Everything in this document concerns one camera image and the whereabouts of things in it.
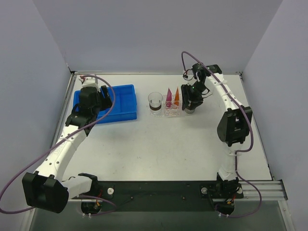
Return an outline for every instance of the tabletop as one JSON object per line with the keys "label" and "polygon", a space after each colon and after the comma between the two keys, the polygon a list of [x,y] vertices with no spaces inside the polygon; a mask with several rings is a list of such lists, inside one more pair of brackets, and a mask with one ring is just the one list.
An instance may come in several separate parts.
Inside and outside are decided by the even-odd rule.
{"label": "tabletop", "polygon": [[[157,91],[175,93],[186,81],[181,75],[98,75],[112,86],[133,84],[137,97],[137,119],[95,125],[64,174],[64,179],[81,172],[99,180],[216,180],[223,159],[223,143],[217,136],[221,110],[208,97],[190,116],[155,117],[148,95]],[[237,75],[224,76],[237,99],[248,106]],[[74,92],[80,90],[76,80]],[[66,117],[73,107],[70,100]],[[253,149],[239,157],[238,171],[247,180],[271,180],[268,163],[255,121]],[[246,137],[243,148],[250,144]]]}

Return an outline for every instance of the blue plastic tray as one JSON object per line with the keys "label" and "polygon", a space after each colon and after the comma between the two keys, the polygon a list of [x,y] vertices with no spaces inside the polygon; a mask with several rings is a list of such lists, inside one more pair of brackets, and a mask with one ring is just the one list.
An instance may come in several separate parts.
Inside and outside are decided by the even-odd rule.
{"label": "blue plastic tray", "polygon": [[[105,119],[98,122],[98,124],[137,119],[137,100],[134,85],[114,86],[113,89],[115,90],[116,95],[115,107],[112,112]],[[113,95],[110,88],[108,88],[108,92],[111,101],[113,101]],[[79,94],[79,90],[75,91],[73,100],[74,105],[79,103]],[[97,118],[101,118],[108,111],[109,109],[99,112]]]}

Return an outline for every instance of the transparent cup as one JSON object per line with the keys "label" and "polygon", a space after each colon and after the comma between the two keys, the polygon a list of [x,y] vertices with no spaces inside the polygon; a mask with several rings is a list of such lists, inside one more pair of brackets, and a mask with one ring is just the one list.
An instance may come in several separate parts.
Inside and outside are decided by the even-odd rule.
{"label": "transparent cup", "polygon": [[148,101],[152,113],[159,113],[162,108],[163,96],[159,92],[152,92],[148,96]]}

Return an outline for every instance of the wall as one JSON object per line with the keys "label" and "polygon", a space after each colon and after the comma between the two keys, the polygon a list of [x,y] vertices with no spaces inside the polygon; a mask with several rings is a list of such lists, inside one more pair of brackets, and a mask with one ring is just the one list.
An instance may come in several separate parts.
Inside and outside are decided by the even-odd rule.
{"label": "wall", "polygon": [[182,73],[187,50],[226,74],[243,71],[282,0],[33,2],[71,70]]}
{"label": "wall", "polygon": [[270,168],[297,230],[308,226],[308,1],[284,0],[244,70]]}
{"label": "wall", "polygon": [[[51,145],[70,73],[31,0],[0,1],[0,188]],[[25,208],[21,178],[0,206]],[[23,214],[0,214],[0,230]]]}

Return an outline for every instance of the pink object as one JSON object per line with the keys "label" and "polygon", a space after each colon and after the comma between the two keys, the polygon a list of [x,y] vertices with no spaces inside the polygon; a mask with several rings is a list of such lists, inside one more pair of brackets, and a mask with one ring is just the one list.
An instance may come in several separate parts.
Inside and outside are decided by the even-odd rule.
{"label": "pink object", "polygon": [[168,93],[167,93],[167,97],[166,97],[166,106],[167,107],[171,107],[172,105],[172,93],[170,91],[170,89],[168,88]]}

